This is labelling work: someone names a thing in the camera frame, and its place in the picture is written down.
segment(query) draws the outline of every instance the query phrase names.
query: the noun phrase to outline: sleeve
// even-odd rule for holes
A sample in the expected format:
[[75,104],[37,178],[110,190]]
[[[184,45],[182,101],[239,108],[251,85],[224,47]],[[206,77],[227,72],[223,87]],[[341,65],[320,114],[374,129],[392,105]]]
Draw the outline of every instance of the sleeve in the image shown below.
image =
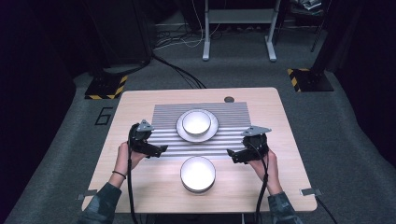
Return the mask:
[[303,224],[285,192],[268,197],[273,224]]
[[111,224],[121,190],[106,183],[93,196],[91,202],[78,218],[77,224]]

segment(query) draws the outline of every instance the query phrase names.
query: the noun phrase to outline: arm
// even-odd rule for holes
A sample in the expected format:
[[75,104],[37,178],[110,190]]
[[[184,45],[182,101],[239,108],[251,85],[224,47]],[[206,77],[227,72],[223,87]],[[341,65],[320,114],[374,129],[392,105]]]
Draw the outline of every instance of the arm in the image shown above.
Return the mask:
[[[145,157],[145,154],[132,151],[132,169]],[[120,187],[125,180],[123,175],[128,173],[128,145],[126,143],[122,143],[119,147],[114,171],[121,175],[117,173],[111,175],[108,182],[93,196],[90,204],[82,212],[78,218],[78,224],[113,222],[116,206],[121,196]]]
[[[269,149],[267,156],[264,161],[268,159],[268,182],[267,188],[270,196],[268,197],[268,203],[270,207],[272,223],[282,224],[303,224],[299,217],[297,217],[293,206],[291,205],[288,196],[283,191],[280,185],[277,169],[277,158],[276,154]],[[256,172],[259,179],[262,181],[265,175],[264,167],[261,161],[249,161],[248,162],[253,170]]]

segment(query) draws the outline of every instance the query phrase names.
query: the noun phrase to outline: yellow and black tape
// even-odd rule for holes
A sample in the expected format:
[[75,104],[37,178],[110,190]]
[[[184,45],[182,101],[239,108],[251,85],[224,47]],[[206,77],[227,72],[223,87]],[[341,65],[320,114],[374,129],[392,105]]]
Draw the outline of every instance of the yellow and black tape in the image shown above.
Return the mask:
[[128,79],[128,76],[124,76],[120,80],[120,85],[117,87],[115,90],[114,94],[108,94],[108,95],[85,95],[85,99],[90,99],[90,100],[105,100],[105,99],[117,99],[120,97],[122,90],[125,86],[126,79]]
[[306,68],[301,68],[301,69],[288,69],[288,74],[289,74],[289,77],[290,77],[290,80],[291,80],[291,85],[293,85],[293,88],[294,88],[294,90],[295,91],[301,91],[301,89],[300,89],[300,86],[298,85],[298,81],[297,81],[297,78],[296,78],[296,76],[294,75],[294,71],[296,71],[296,70],[298,70],[298,71],[309,71],[309,69],[306,69]]

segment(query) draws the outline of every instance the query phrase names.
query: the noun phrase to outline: handheld controller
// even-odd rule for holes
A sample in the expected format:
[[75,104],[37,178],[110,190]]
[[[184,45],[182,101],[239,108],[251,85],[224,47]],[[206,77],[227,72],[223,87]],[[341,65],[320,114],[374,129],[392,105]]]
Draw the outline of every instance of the handheld controller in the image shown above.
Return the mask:
[[233,163],[243,162],[247,164],[248,161],[261,160],[268,153],[267,136],[265,133],[271,131],[271,129],[258,126],[250,126],[247,130],[243,131],[241,135],[245,136],[242,141],[245,149],[237,152],[227,149],[228,155],[233,159]]
[[140,124],[134,124],[129,131],[128,146],[135,152],[148,155],[147,158],[159,158],[161,154],[166,151],[168,146],[156,147],[148,143],[147,140],[151,136],[151,131],[153,130],[154,127],[151,126],[145,119],[143,119]]

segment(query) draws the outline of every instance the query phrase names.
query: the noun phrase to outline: table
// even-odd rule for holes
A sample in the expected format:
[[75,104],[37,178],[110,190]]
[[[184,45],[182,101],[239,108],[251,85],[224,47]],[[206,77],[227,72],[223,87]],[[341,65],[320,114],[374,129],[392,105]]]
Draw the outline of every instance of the table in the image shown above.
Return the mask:
[[262,9],[210,9],[205,0],[205,45],[203,60],[209,60],[210,31],[209,23],[270,23],[269,34],[265,37],[270,62],[276,62],[273,36],[281,0],[276,0],[274,8]]
[[[151,123],[156,105],[222,104],[227,96],[233,97],[235,103],[247,103],[252,125],[272,129],[266,134],[268,145],[278,157],[279,178],[295,210],[315,210],[315,197],[300,194],[300,189],[308,189],[311,186],[279,94],[274,88],[126,91],[120,98],[89,189],[99,190],[107,182],[114,168],[118,146],[126,141],[134,123],[142,119]],[[180,167],[183,160],[142,160],[132,170],[136,213],[254,212],[262,182],[253,169],[243,163],[235,164],[231,158],[211,161],[216,168],[215,184],[206,193],[196,195],[187,191],[181,183]],[[121,190],[116,212],[129,213],[126,182]],[[267,191],[262,200],[262,211],[269,210],[266,196]],[[91,198],[92,196],[85,197],[82,209],[88,205]]]

